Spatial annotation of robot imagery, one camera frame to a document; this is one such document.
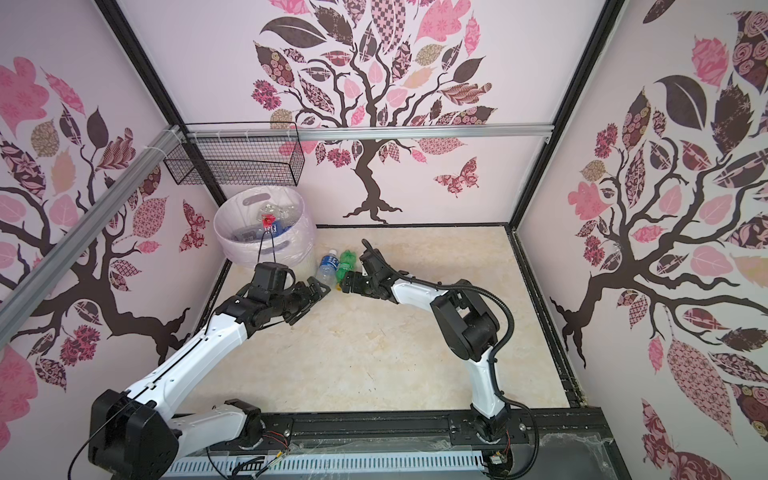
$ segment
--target butterfly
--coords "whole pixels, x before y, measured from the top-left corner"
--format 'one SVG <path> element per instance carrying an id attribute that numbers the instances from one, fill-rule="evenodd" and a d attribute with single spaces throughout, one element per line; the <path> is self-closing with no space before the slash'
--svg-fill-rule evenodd
<path id="1" fill-rule="evenodd" d="M 210 222 L 210 220 L 205 220 L 203 214 L 196 214 L 194 208 L 186 200 L 184 200 L 184 216 L 187 218 L 187 223 L 190 224 L 190 229 L 181 237 L 180 252 L 205 245 L 205 236 L 202 230 L 205 229 L 205 224 Z"/>
<path id="2" fill-rule="evenodd" d="M 448 187 L 448 192 L 454 194 L 458 198 L 458 192 L 464 190 L 466 187 L 477 187 L 478 176 L 475 170 L 478 169 L 477 157 L 471 158 L 462 168 L 462 172 L 458 177 L 454 175 L 439 175 L 435 177 L 435 181 L 441 185 Z"/>

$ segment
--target beige floor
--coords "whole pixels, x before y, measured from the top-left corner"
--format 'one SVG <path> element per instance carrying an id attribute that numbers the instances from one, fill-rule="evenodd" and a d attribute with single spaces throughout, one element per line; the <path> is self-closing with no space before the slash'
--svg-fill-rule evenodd
<path id="1" fill-rule="evenodd" d="M 498 354 L 500 387 L 534 408 L 568 407 L 503 227 L 320 229 L 314 261 L 296 267 L 297 276 L 311 274 L 330 248 L 360 254 L 362 238 L 395 268 L 444 283 L 466 278 L 500 296 L 515 316 L 515 334 Z M 233 266 L 218 303 L 250 277 Z M 505 320 L 492 309 L 501 338 Z M 472 390 L 431 313 L 332 290 L 296 325 L 264 330 L 230 353 L 179 411 L 232 398 L 265 412 L 467 409 Z"/>

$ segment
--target green plastic bottle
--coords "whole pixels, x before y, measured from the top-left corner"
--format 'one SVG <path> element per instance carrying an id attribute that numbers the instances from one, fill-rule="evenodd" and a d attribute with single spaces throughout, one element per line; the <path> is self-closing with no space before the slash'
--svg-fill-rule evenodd
<path id="1" fill-rule="evenodd" d="M 354 271 L 357 263 L 357 253 L 345 250 L 339 257 L 339 268 L 336 270 L 336 282 L 341 283 L 347 272 Z"/>

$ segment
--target black vertical post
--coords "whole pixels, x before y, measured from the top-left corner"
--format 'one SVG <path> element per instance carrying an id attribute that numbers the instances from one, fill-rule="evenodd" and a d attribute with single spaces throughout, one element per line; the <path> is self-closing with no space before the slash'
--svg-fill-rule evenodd
<path id="1" fill-rule="evenodd" d="M 104 20 L 107 21 L 110 28 L 112 28 L 114 35 L 118 38 L 120 45 L 122 45 L 123 50 L 125 50 L 125 53 L 128 55 L 134 68 L 136 68 L 141 80 L 144 81 L 144 84 L 147 86 L 147 90 L 149 90 L 155 103 L 157 103 L 157 106 L 160 108 L 160 111 L 165 117 L 165 121 L 171 125 L 178 125 L 181 133 L 186 137 L 189 132 L 187 125 L 184 124 L 184 120 L 176 109 L 176 105 L 174 105 L 173 101 L 170 99 L 170 95 L 165 89 L 165 86 L 163 86 L 163 82 L 160 80 L 154 67 L 152 67 L 147 54 L 141 47 L 138 38 L 136 38 L 136 34 L 128 24 L 128 20 L 125 18 L 125 15 L 123 15 L 122 10 L 120 10 L 117 1 L 94 1 L 96 2 L 96 6 L 99 7 L 99 10 L 101 10 Z M 221 190 L 221 186 L 214 179 L 214 175 L 205 163 L 203 155 L 197 148 L 197 145 L 186 142 L 183 146 L 187 155 L 192 160 L 192 165 L 194 165 L 195 169 L 200 174 L 200 178 L 203 179 L 206 187 L 208 187 L 211 196 L 213 196 L 216 203 L 221 206 L 221 204 L 227 201 L 227 197 Z"/>
<path id="2" fill-rule="evenodd" d="M 554 149 L 557 147 L 565 131 L 565 126 L 568 124 L 568 120 L 571 118 L 571 114 L 576 107 L 576 103 L 584 91 L 584 86 L 587 84 L 594 64 L 598 61 L 605 42 L 611 35 L 623 4 L 624 0 L 606 0 L 605 5 L 603 5 L 603 10 L 600 12 L 598 22 L 595 24 L 587 47 L 584 49 L 584 54 L 581 56 L 576 72 L 571 79 L 571 83 L 568 85 L 558 113 L 554 116 L 552 135 L 544 145 L 544 148 L 541 149 L 541 152 L 539 152 L 538 158 L 531 169 L 531 174 L 528 175 L 528 179 L 525 181 L 525 186 L 515 211 L 512 213 L 512 218 L 509 221 L 509 226 L 512 229 L 518 228 L 523 220 L 523 215 L 525 215 L 525 211 L 528 209 L 528 205 L 531 203 L 531 199 L 536 192 L 536 187 L 538 187 L 541 177 L 544 176 L 544 171 L 547 169 Z"/>

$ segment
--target silver horizontal bar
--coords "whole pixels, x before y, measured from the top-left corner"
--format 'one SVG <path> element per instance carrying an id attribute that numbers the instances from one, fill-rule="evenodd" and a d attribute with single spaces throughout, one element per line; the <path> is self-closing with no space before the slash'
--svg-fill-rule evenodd
<path id="1" fill-rule="evenodd" d="M 179 127 L 175 126 L 168 126 L 160 132 L 150 146 L 131 162 L 112 187 L 5 299 L 0 310 L 0 349 L 27 321 L 45 296 L 56 287 L 81 253 L 88 248 L 88 244 L 125 204 L 139 184 L 165 158 L 163 152 L 170 153 L 179 144 L 178 132 Z"/>
<path id="2" fill-rule="evenodd" d="M 446 137 L 548 137 L 551 124 L 487 124 L 445 125 L 425 127 L 352 127 L 302 128 L 301 140 L 371 140 L 380 138 L 446 138 Z M 274 137 L 285 135 L 285 129 L 239 129 L 191 131 L 189 138 Z"/>

